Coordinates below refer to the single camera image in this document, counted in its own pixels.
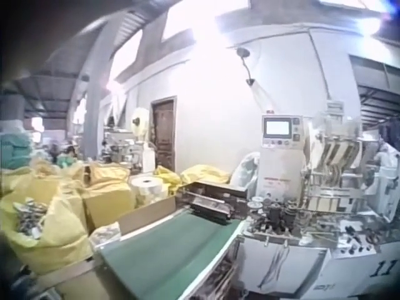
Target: skylight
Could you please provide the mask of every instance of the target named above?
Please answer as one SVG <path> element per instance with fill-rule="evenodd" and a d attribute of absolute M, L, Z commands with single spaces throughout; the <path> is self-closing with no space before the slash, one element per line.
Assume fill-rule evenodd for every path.
<path fill-rule="evenodd" d="M 141 30 L 138 31 L 115 53 L 111 66 L 110 80 L 114 80 L 135 62 L 142 35 L 143 32 Z"/>
<path fill-rule="evenodd" d="M 182 0 L 168 11 L 163 38 L 191 29 L 203 18 L 215 18 L 238 9 L 249 8 L 249 0 Z"/>

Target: plastic film roll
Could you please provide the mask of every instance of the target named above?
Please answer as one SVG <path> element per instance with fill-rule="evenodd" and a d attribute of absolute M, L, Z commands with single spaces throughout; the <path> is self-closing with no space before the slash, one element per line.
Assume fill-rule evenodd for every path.
<path fill-rule="evenodd" d="M 150 204 L 163 198 L 163 180 L 156 177 L 137 177 L 131 180 L 132 190 L 139 205 Z"/>

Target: person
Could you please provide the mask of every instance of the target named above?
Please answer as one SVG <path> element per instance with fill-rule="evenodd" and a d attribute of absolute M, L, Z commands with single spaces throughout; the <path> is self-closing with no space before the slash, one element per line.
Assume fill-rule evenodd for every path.
<path fill-rule="evenodd" d="M 57 157 L 59 156 L 59 154 L 60 154 L 59 147 L 57 143 L 53 141 L 49 149 L 49 155 L 51 156 L 51 162 L 53 164 L 57 164 Z"/>
<path fill-rule="evenodd" d="M 64 153 L 57 157 L 57 165 L 63 169 L 71 166 L 76 161 L 76 152 L 74 146 L 68 146 Z"/>

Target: conveyor belt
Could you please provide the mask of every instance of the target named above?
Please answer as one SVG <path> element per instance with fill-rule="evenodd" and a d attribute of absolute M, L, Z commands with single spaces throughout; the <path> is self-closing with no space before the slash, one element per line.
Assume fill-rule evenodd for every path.
<path fill-rule="evenodd" d="M 140 300 L 175 300 L 215 258 L 239 226 L 184 212 L 101 250 L 106 264 Z"/>

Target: yellow sack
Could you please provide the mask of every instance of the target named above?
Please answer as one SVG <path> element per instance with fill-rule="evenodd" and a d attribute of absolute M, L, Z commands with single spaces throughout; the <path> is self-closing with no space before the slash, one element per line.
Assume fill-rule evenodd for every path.
<path fill-rule="evenodd" d="M 92 162 L 90 168 L 90 184 L 106 181 L 128 181 L 129 170 L 118 164 L 99 164 Z"/>
<path fill-rule="evenodd" d="M 49 203 L 39 240 L 16 232 L 18 214 L 13 208 L 13 203 L 23 203 L 27 197 L 32 197 L 40 203 L 48 200 L 43 197 L 33 197 L 35 193 L 30 193 L 28 190 L 14 191 L 0 202 L 2 230 L 20 260 L 36 274 L 42 275 L 92 256 L 88 235 L 71 211 L 71 205 L 60 192 Z"/>
<path fill-rule="evenodd" d="M 31 168 L 34 172 L 41 177 L 51 176 L 51 175 L 60 175 L 60 168 L 56 165 L 51 164 L 48 161 L 45 161 L 41 158 L 33 159 L 30 163 Z"/>
<path fill-rule="evenodd" d="M 229 177 L 228 172 L 203 164 L 190 167 L 181 173 L 183 184 L 193 183 L 198 180 L 205 180 L 211 183 L 227 183 Z"/>
<path fill-rule="evenodd" d="M 100 182 L 87 187 L 82 193 L 88 223 L 94 228 L 110 225 L 136 208 L 136 200 L 127 182 Z"/>
<path fill-rule="evenodd" d="M 158 166 L 154 171 L 154 175 L 158 178 L 161 178 L 164 184 L 168 184 L 168 191 L 170 195 L 175 194 L 179 187 L 182 186 L 182 181 L 179 175 L 163 166 Z"/>
<path fill-rule="evenodd" d="M 16 170 L 0 170 L 0 176 L 0 198 L 2 198 L 18 187 L 25 186 L 33 177 L 33 170 L 30 167 L 20 167 Z"/>
<path fill-rule="evenodd" d="M 62 176 L 77 180 L 83 183 L 85 167 L 83 162 L 77 161 L 69 167 L 60 170 Z"/>
<path fill-rule="evenodd" d="M 85 231 L 88 231 L 86 222 L 86 212 L 83 205 L 83 199 L 79 195 L 76 186 L 76 181 L 72 181 L 71 185 L 65 184 L 61 186 L 62 195 L 65 200 L 71 205 L 71 211 L 79 218 Z"/>

